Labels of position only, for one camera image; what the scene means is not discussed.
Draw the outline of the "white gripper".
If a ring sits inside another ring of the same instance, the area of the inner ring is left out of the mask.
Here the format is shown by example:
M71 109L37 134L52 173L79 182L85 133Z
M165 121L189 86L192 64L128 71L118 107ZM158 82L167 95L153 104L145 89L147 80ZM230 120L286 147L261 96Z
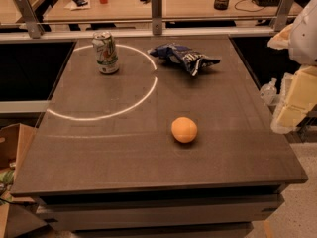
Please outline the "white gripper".
M317 105L317 0L310 0L293 25L285 26L267 43L275 50L287 49L289 57L302 65L295 74L286 73L270 128L287 134Z

